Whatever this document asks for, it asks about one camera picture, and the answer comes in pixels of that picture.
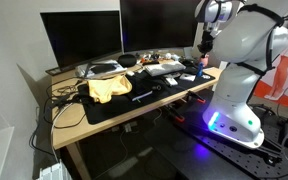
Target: computer monitor screen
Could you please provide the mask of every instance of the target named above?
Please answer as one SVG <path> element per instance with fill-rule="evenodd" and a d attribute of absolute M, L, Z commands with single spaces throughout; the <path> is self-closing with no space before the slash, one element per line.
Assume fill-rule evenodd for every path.
<path fill-rule="evenodd" d="M 45 12 L 41 17 L 61 70 L 122 51 L 119 11 Z"/>
<path fill-rule="evenodd" d="M 120 0 L 123 51 L 193 46 L 200 0 Z"/>

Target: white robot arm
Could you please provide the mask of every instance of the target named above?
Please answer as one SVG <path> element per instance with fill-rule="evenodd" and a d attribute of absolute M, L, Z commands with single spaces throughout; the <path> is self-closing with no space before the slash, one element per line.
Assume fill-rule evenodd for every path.
<path fill-rule="evenodd" d="M 212 49 L 208 46 L 212 40 L 215 56 L 231 63 L 220 76 L 203 120 L 212 133 L 256 149 L 264 141 L 264 132 L 259 118 L 246 102 L 258 79 L 271 69 L 271 60 L 288 46 L 288 30 L 282 27 L 282 17 L 288 14 L 288 0 L 249 0 L 230 25 L 218 34 L 212 32 L 212 25 L 223 21 L 216 19 L 222 11 L 219 16 L 210 14 L 218 14 L 212 8 L 219 8 L 219 3 L 226 7 L 225 10 L 232 8 L 225 0 L 201 1 L 195 13 L 198 21 L 208 23 L 199 47 L 201 53 L 206 54 Z M 232 16 L 225 10 L 224 21 Z"/>

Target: black desk mat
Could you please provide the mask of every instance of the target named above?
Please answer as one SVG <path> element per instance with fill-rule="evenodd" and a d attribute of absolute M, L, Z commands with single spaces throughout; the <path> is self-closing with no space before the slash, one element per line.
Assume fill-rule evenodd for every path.
<path fill-rule="evenodd" d="M 203 105 L 201 103 L 189 102 L 186 106 L 183 106 L 178 110 L 186 120 L 184 123 L 175 123 L 175 125 L 252 178 L 288 179 L 288 161 L 283 155 L 280 156 L 282 161 L 272 166 L 267 164 L 263 156 L 259 156 L 259 153 L 256 150 L 243 148 L 220 136 L 201 130 L 201 128 L 207 129 L 202 120 L 202 113 L 206 107 L 207 104 Z M 253 111 L 258 116 L 263 113 L 263 111 L 256 109 Z M 276 124 L 277 120 L 278 117 L 276 116 L 265 116 L 262 119 L 262 129 L 265 137 L 268 137 L 279 144 L 278 138 L 281 127 Z"/>
<path fill-rule="evenodd" d="M 169 87 L 162 80 L 161 76 L 151 77 L 147 72 L 135 73 L 135 78 L 138 79 L 138 83 L 141 83 L 145 87 L 152 88 L 159 85 L 161 90 L 153 91 L 151 95 L 148 95 L 140 102 L 131 101 L 126 95 L 112 96 L 112 100 L 105 104 L 93 103 L 84 104 L 84 110 L 87 120 L 90 124 L 97 124 L 107 119 L 122 115 L 137 108 L 154 103 L 171 95 L 177 94 L 182 91 L 186 91 L 189 88 L 204 84 L 208 81 L 214 80 L 213 76 L 209 79 L 202 77 L 196 77 L 194 81 L 185 81 L 175 78 L 178 82 L 177 86 Z M 86 84 L 78 86 L 78 92 L 80 95 L 89 95 L 89 88 Z"/>

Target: wooden desk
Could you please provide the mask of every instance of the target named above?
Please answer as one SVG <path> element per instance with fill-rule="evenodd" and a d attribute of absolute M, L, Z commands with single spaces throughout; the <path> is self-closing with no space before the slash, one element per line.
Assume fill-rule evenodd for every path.
<path fill-rule="evenodd" d="M 189 90 L 197 92 L 197 91 L 200 91 L 202 89 L 208 88 L 216 84 L 222 71 L 217 68 L 210 68 L 210 69 L 204 70 L 204 72 L 208 73 L 209 75 L 214 76 L 215 79 L 207 83 L 204 83 L 202 85 L 195 86 Z M 53 83 L 55 83 L 55 82 L 59 82 L 60 80 L 68 79 L 73 76 L 74 76 L 74 71 L 69 71 L 64 74 L 54 76 L 52 81 Z M 74 85 L 76 82 L 77 82 L 77 79 L 70 79 L 70 80 L 54 85 L 52 89 L 57 89 L 63 86 Z M 86 117 L 84 117 L 84 119 L 81 121 L 81 123 L 78 126 L 67 128 L 67 129 L 54 129 L 53 137 L 52 137 L 53 147 L 55 149 L 66 147 L 82 179 L 91 179 L 88 173 L 87 167 L 83 161 L 83 157 L 79 150 L 79 143 L 78 143 L 79 140 L 82 140 L 86 137 L 89 137 L 93 134 L 96 134 L 108 128 L 114 127 L 118 124 L 126 122 L 134 117 L 145 114 L 161 106 L 167 105 L 173 101 L 176 101 L 178 99 L 185 97 L 185 95 L 186 95 L 186 92 L 180 92 L 175 95 L 164 98 L 160 101 L 151 103 L 147 106 L 135 109 L 133 111 L 116 116 L 114 118 L 108 119 L 106 121 L 103 121 L 95 125 L 90 125 Z M 53 116 L 56 114 L 56 110 L 57 110 L 56 108 L 53 110 Z M 56 121 L 56 126 L 63 127 L 63 126 L 76 124 L 83 117 L 84 113 L 85 112 L 84 112 L 82 105 L 73 104 L 59 117 L 59 119 Z"/>

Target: floor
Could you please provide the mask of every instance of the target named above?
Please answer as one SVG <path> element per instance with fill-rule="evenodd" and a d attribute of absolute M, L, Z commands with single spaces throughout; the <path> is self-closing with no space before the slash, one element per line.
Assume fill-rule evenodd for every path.
<path fill-rule="evenodd" d="M 249 104 L 264 104 L 280 116 L 288 117 L 288 107 L 278 106 L 269 100 L 253 96 Z M 166 115 L 166 112 L 157 109 L 130 121 L 137 123 L 131 132 L 126 133 L 121 125 L 115 132 L 110 129 L 83 140 L 81 148 L 92 179 L 179 179 L 176 169 L 155 152 L 143 137 L 158 123 L 159 118 Z M 79 179 L 74 168 L 70 169 L 74 179 Z"/>

